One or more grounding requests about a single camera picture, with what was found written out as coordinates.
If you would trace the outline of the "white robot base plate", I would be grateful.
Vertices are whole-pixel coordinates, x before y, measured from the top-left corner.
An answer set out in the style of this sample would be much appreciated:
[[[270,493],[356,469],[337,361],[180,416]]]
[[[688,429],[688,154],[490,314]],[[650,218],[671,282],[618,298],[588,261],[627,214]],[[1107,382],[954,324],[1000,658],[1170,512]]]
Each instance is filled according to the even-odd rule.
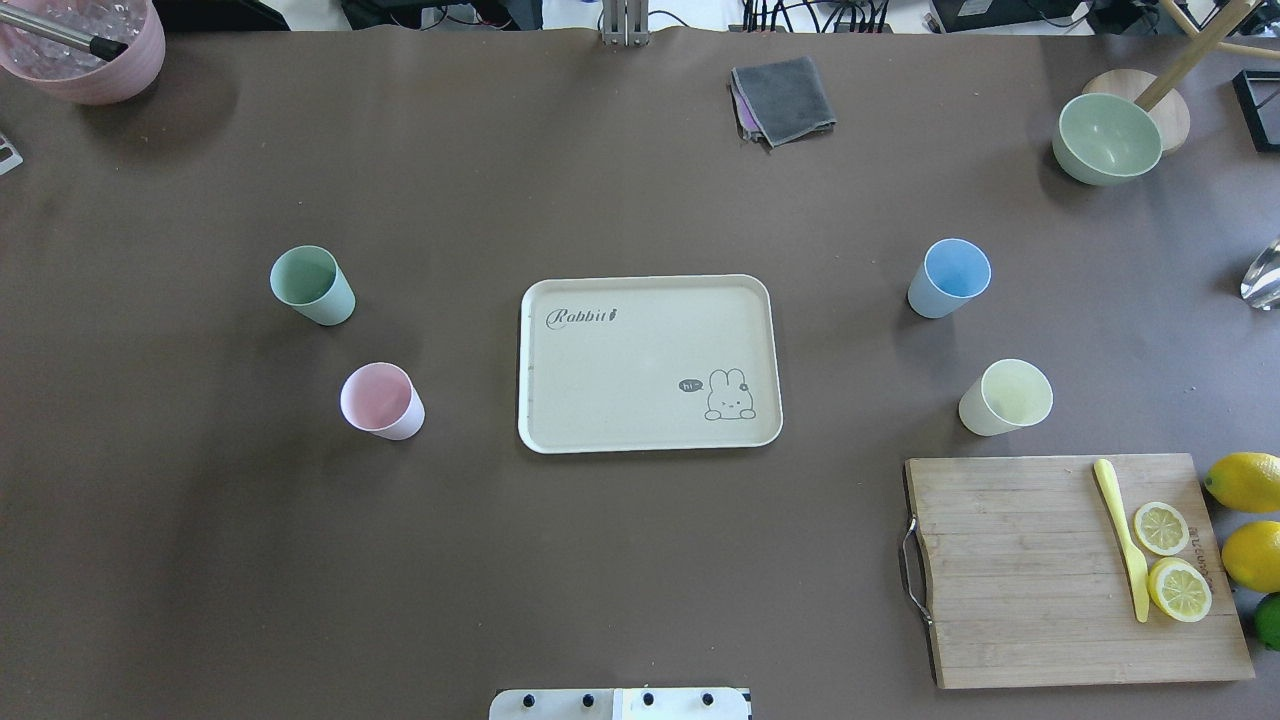
[[[732,687],[508,689],[489,719],[750,719],[750,691]]]

